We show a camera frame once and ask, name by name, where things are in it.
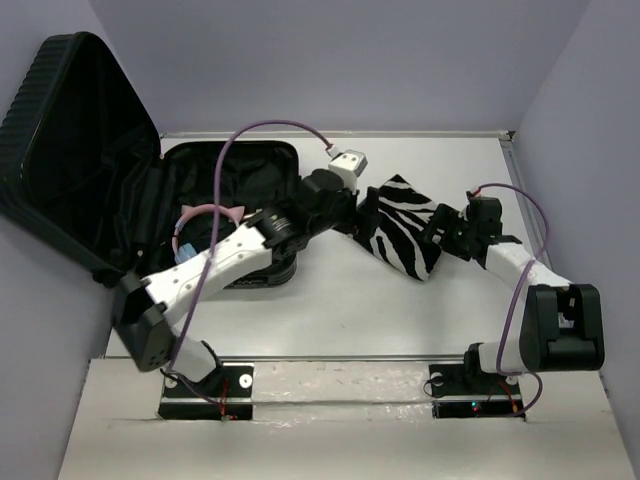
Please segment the zebra print pouch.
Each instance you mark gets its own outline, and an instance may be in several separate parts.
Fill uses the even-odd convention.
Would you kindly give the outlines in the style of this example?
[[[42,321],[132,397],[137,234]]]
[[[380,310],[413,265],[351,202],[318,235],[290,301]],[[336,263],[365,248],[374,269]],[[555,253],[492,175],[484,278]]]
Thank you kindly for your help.
[[[369,254],[416,281],[426,281],[441,255],[421,234],[436,203],[396,174],[377,187],[380,190],[380,223],[369,240],[353,241]]]

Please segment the pink blue cat-ear headphones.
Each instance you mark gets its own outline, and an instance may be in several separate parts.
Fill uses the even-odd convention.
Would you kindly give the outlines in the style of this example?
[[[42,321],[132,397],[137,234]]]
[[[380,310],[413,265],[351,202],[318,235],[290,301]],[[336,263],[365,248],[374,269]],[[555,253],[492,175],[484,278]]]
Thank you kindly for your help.
[[[183,205],[181,215],[174,225],[171,246],[175,264],[181,264],[195,257],[210,245],[211,227],[206,226],[203,218],[195,221],[187,228],[187,233],[181,237],[183,229],[196,217],[212,216],[216,211],[220,213],[220,224],[216,229],[216,240],[225,239],[236,230],[245,215],[244,206],[218,206],[206,203],[197,206]]]

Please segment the black hard-shell suitcase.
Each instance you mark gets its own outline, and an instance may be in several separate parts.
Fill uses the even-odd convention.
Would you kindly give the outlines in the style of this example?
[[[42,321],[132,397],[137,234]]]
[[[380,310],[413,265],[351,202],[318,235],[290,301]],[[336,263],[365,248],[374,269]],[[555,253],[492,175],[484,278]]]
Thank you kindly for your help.
[[[118,61],[90,32],[47,38],[1,125],[1,210],[113,287],[174,266],[183,205],[254,212],[292,195],[283,141],[181,143],[159,133]]]

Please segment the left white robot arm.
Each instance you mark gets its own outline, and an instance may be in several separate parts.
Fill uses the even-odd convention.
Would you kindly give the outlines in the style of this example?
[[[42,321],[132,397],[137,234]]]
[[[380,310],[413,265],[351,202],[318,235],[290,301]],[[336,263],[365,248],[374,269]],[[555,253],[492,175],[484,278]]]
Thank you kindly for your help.
[[[111,318],[137,369],[162,369],[198,394],[215,392],[222,364],[206,342],[187,335],[198,301],[297,254],[328,230],[372,235],[379,197],[378,189],[370,187],[359,201],[336,173],[316,169],[301,180],[294,195],[254,213],[208,250],[144,278],[123,276]]]

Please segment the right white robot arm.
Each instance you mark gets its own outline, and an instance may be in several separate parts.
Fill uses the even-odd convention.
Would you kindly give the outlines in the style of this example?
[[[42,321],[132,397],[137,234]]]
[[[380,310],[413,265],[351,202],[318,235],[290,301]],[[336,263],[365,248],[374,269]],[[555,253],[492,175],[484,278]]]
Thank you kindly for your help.
[[[471,197],[464,210],[439,204],[420,240],[465,261],[474,261],[513,292],[501,337],[469,346],[460,368],[462,384],[482,392],[497,374],[597,371],[605,360],[600,293],[554,273],[503,233],[496,198]]]

